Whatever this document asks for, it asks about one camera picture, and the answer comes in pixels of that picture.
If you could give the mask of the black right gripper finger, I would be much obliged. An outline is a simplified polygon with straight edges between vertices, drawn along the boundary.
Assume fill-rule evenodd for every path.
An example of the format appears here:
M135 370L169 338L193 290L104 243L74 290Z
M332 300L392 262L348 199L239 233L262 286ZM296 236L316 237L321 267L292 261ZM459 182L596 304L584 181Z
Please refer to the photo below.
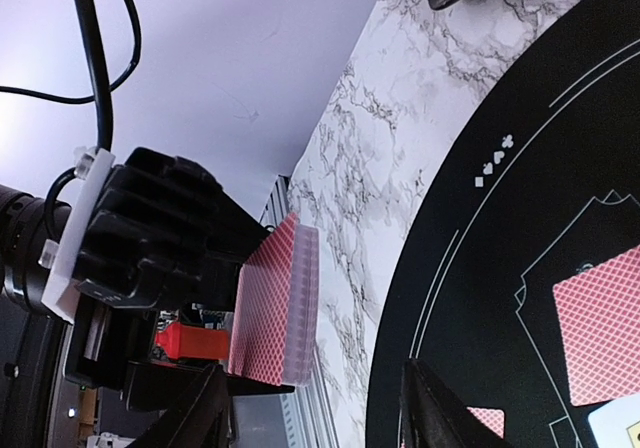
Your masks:
M403 367L401 427L406 447L510 447L422 360L407 360Z

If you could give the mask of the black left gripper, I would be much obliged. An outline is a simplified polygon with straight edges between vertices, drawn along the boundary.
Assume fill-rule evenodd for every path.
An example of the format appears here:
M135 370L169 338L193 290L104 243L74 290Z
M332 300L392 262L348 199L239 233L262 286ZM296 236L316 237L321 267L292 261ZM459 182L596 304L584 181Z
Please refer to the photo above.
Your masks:
M146 357L161 311L191 303L233 309L242 265L268 232L200 165L139 148L112 168L92 206L65 284L69 308L44 303L50 272L39 260L45 220L66 229L73 209L47 210L41 198L1 191L1 278L9 299L30 312L26 350L8 390L25 410L50 403L55 352L65 324L77 332L68 365L74 381L119 390L129 366ZM231 396L210 366L141 436L141 447L229 447Z

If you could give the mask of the red playing card deck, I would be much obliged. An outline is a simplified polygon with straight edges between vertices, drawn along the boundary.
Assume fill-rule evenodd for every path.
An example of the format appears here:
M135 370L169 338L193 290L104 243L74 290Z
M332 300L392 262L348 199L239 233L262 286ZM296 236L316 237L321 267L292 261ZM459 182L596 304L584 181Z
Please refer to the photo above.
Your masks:
M308 384L318 304L318 230L290 213L240 271L229 372L276 386Z

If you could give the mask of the red playing card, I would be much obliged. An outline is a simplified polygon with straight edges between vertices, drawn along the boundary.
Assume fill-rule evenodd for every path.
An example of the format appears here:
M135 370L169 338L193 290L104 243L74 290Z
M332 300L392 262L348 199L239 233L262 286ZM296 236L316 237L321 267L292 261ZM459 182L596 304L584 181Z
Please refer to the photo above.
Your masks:
M639 249L554 285L571 404L639 392Z
M499 438L504 438L505 413L503 410L480 407L468 407L467 410Z

